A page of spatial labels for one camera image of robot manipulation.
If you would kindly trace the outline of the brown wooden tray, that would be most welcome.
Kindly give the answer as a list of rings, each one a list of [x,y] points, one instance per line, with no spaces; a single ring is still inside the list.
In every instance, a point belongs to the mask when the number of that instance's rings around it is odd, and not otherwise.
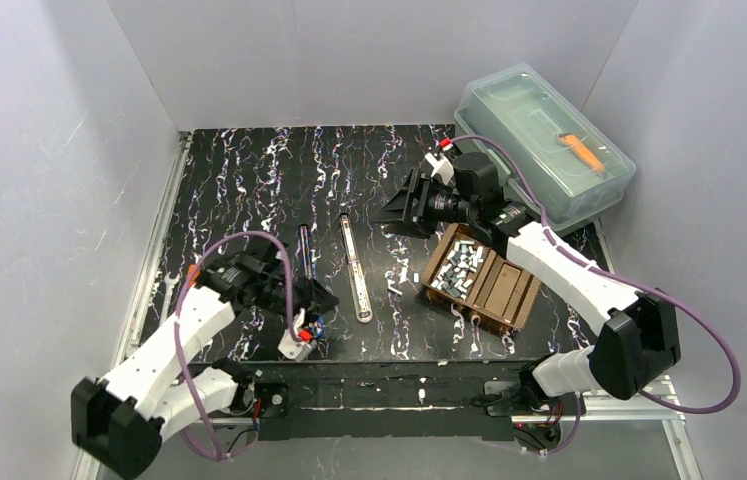
[[[420,276],[428,301],[434,305],[452,307],[470,320],[497,333],[522,330],[527,324],[542,283],[529,271],[509,262],[483,244],[481,245],[489,253],[480,268],[478,282],[466,300],[452,298],[430,287],[433,268],[457,238],[471,239],[481,244],[468,235],[466,227],[459,224],[447,227]]]

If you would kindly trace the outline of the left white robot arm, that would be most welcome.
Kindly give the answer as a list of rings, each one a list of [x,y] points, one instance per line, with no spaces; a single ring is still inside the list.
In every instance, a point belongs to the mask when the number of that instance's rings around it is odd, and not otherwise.
[[[254,372],[237,361],[217,360],[200,373],[190,366],[239,314],[258,309],[283,316],[278,350],[302,361],[316,346],[319,320],[338,305],[317,280],[294,275],[285,243],[265,232],[244,236],[248,242],[237,251],[211,246],[189,271],[168,319],[118,366],[73,388],[73,443],[121,478],[139,477],[168,439],[197,421],[212,441],[205,457],[235,457],[216,437],[214,412],[249,419],[247,440],[257,438],[259,416],[276,390],[259,386]]]

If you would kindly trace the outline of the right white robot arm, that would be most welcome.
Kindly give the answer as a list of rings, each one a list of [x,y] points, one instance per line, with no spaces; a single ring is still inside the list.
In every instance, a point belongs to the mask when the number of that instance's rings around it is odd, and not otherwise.
[[[516,398],[537,407],[554,397],[602,390],[628,400],[681,358],[675,308],[605,277],[565,242],[505,198],[488,155],[448,159],[428,153],[431,170],[410,171],[397,193],[369,220],[386,232],[428,239],[439,223],[456,224],[559,295],[597,333],[584,349],[556,353],[524,368]]]

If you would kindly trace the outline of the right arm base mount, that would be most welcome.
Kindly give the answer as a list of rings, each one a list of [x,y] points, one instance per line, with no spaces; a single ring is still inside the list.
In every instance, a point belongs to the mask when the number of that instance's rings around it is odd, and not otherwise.
[[[530,417],[513,423],[515,441],[524,453],[542,458],[571,442],[586,413],[585,402],[578,394],[543,397],[517,381],[485,382],[482,392],[469,404],[490,417]]]

